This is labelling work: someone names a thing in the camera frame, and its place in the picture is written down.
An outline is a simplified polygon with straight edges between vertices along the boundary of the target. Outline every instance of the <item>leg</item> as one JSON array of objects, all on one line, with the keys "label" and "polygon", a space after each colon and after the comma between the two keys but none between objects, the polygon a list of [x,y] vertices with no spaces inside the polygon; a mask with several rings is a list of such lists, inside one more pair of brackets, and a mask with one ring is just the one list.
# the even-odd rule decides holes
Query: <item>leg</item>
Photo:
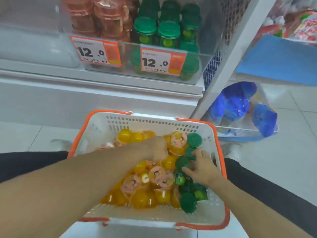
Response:
[{"label": "leg", "polygon": [[67,151],[0,154],[0,183],[67,158]]},{"label": "leg", "polygon": [[225,158],[228,180],[292,223],[317,237],[317,207],[288,190]]}]

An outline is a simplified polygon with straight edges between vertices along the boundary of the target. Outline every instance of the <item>white plastic basket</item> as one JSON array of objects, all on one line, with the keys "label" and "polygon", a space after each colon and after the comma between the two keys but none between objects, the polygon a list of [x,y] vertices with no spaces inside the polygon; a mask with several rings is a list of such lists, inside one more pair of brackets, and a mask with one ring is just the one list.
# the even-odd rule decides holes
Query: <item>white plastic basket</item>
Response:
[{"label": "white plastic basket", "polygon": [[[129,128],[132,131],[152,130],[157,135],[174,131],[197,133],[203,138],[203,149],[216,157],[217,168],[224,177],[226,169],[224,157],[212,124],[199,120],[184,120],[172,117],[134,114],[113,110],[96,110],[90,113],[77,135],[69,157],[92,152],[95,148],[113,141],[119,131]],[[81,221],[102,221],[104,225],[116,223],[135,226],[181,227],[199,230],[218,230],[225,228],[230,220],[229,209],[211,190],[208,200],[200,201],[193,214],[186,214],[172,206],[158,206],[154,209],[135,210],[133,207],[116,207],[98,204],[82,217]]]}]

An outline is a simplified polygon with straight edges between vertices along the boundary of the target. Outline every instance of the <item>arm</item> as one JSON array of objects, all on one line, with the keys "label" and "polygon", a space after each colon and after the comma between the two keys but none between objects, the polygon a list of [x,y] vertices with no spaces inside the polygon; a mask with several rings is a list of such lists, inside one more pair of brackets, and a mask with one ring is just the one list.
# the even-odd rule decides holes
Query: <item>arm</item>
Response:
[{"label": "arm", "polygon": [[67,159],[0,184],[0,237],[59,237],[132,167],[163,160],[161,137]]},{"label": "arm", "polygon": [[225,179],[212,163],[208,153],[200,149],[197,149],[195,153],[197,169],[191,171],[183,168],[183,171],[195,181],[213,190],[236,216],[250,238],[311,237],[289,220]]}]

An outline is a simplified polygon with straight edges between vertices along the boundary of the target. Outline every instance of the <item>tiled floor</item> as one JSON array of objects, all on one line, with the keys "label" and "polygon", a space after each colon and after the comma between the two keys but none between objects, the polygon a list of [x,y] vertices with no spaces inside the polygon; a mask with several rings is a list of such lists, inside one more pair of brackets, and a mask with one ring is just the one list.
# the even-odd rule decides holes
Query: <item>tiled floor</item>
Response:
[{"label": "tiled floor", "polygon": [[[243,145],[240,163],[251,171],[317,205],[317,88],[264,85],[271,107],[278,113],[279,134],[257,143]],[[50,141],[72,142],[78,130],[0,122],[0,153],[53,151]],[[222,231],[195,231],[101,227],[75,223],[62,238],[95,237],[247,237],[232,215]]]}]

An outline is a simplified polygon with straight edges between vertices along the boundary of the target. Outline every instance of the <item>orange price tag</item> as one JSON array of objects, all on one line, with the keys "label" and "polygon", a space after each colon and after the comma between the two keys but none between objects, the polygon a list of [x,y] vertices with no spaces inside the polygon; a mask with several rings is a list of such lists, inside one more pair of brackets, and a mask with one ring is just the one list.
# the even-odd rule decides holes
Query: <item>orange price tag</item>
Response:
[{"label": "orange price tag", "polygon": [[141,69],[146,72],[179,76],[187,52],[173,52],[141,45]]},{"label": "orange price tag", "polygon": [[117,42],[73,35],[70,35],[70,39],[82,61],[121,67],[120,52]]}]

